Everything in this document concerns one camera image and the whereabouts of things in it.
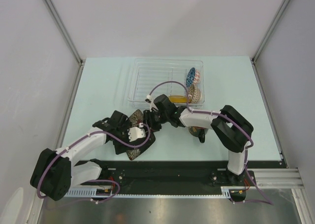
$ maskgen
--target light blue table surface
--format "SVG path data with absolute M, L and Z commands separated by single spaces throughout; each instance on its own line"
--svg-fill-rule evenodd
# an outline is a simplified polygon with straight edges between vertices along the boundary
M 249 57 L 177 57 L 204 63 L 206 101 L 203 109 L 220 110 L 232 105 L 254 127 L 255 142 L 249 160 L 280 160 L 274 135 Z M 83 136 L 92 124 L 110 117 L 114 110 L 131 115 L 135 108 L 127 101 L 128 78 L 135 58 L 87 58 L 67 126 L 63 146 Z M 199 161 L 227 160 L 228 150 L 212 130 L 201 144 L 187 128 L 169 123 L 155 133 L 156 142 L 136 160 Z M 112 142 L 95 149 L 84 159 L 129 160 L 115 155 Z

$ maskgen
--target orange wire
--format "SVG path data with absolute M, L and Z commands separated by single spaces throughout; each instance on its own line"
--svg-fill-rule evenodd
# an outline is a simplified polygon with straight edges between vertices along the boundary
M 114 178 L 110 176 L 109 180 L 114 181 Z
M 249 184 L 249 182 L 246 179 L 244 180 L 244 183 L 246 186 L 248 186 L 248 188 L 246 188 L 245 191 L 248 191 L 250 189 L 251 185 Z

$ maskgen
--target pink object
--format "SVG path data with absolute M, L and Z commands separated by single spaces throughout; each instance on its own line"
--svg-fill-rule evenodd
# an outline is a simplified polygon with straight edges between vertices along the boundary
M 200 82 L 200 80 L 201 80 L 200 71 L 196 69 L 193 84 L 198 84 Z

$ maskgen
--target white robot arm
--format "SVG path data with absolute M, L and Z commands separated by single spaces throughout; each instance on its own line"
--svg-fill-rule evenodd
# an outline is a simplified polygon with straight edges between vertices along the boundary
M 40 186 L 41 192 L 54 200 L 59 200 L 70 187 L 99 178 L 102 168 L 95 162 L 90 161 L 75 166 L 89 152 L 109 140 L 112 140 L 114 145 L 119 145 L 122 142 L 122 145 L 130 146 L 130 143 L 135 142 L 134 145 L 137 146 L 133 146 L 133 148 L 141 150 L 139 144 L 143 141 L 143 138 L 146 137 L 142 144 L 149 144 L 150 146 L 155 141 L 153 132 L 159 131 L 161 124 L 166 122 L 170 122 L 174 127 L 194 126 L 213 129 L 223 145 L 229 150 L 227 170 L 232 176 L 239 176 L 244 173 L 245 147 L 248 138 L 235 126 L 229 125 L 226 119 L 233 120 L 249 136 L 252 134 L 253 127 L 233 107 L 226 105 L 220 112 L 207 112 L 197 109 L 191 111 L 186 107 L 175 106 L 165 95 L 158 96 L 154 100 L 154 105 L 155 110 L 145 110 L 143 113 L 143 121 L 147 127 L 148 136 L 146 136 L 144 129 L 139 128 L 143 126 L 141 123 L 139 127 L 131 127 L 126 115 L 114 111 L 111 118 L 93 124 L 93 128 L 89 130 L 87 135 L 76 141 L 75 146 L 72 144 L 71 149 L 66 147 L 59 148 L 56 151 L 49 149 L 42 151 L 31 178 L 31 185 L 35 188 Z M 56 158 L 54 165 L 50 166 L 51 161 Z M 45 170 L 48 171 L 48 176 L 43 179 L 42 176 Z

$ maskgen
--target plastic container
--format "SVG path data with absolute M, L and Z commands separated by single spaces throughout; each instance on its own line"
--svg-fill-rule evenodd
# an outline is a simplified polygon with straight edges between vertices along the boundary
M 201 91 L 201 99 L 198 103 L 191 103 L 189 105 L 193 108 L 201 108 L 205 102 L 203 62 L 193 60 L 136 59 L 132 74 L 130 75 L 128 101 L 132 103 L 133 107 L 149 108 L 149 104 L 145 102 L 145 99 L 156 85 L 170 80 L 179 81 L 186 85 L 186 77 L 192 67 L 199 70 L 201 75 L 200 82 L 195 85 Z M 186 92 L 182 86 L 169 83 L 158 87 L 153 92 L 152 97 L 155 98 L 161 94 L 167 96 L 185 96 Z M 176 103 L 176 105 L 185 105 L 185 103 Z

